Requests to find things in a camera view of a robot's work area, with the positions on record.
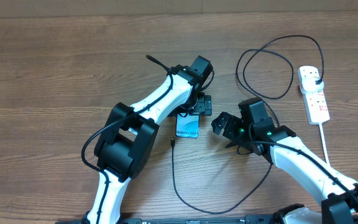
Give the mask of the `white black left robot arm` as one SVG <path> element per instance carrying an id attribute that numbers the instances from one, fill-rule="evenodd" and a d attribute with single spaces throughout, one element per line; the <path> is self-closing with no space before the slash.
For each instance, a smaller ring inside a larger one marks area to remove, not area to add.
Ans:
<path id="1" fill-rule="evenodd" d="M 214 77 L 211 62 L 197 56 L 190 66 L 164 66 L 165 81 L 143 100 L 116 104 L 106 124 L 84 143 L 81 159 L 99 173 L 93 207 L 81 223 L 117 223 L 129 182 L 146 165 L 160 123 L 169 116 L 211 115 L 211 97 L 203 92 Z"/>

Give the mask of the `blue Galaxy smartphone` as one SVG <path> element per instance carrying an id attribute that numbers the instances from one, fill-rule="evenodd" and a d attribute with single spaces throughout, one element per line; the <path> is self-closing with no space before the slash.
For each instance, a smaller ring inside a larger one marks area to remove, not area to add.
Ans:
<path id="1" fill-rule="evenodd" d="M 175 134 L 181 138 L 197 138 L 199 136 L 200 117 L 180 113 L 177 115 Z"/>

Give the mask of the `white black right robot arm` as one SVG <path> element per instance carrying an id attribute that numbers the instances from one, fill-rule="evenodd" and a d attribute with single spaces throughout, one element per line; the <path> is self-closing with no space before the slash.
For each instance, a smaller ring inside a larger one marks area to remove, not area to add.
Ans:
<path id="1" fill-rule="evenodd" d="M 273 213 L 272 223 L 358 223 L 358 181 L 325 163 L 290 128 L 275 126 L 261 98 L 242 101 L 238 107 L 240 117 L 222 112 L 212 121 L 214 133 L 284 170 L 321 207 L 313 212 L 295 203 Z"/>

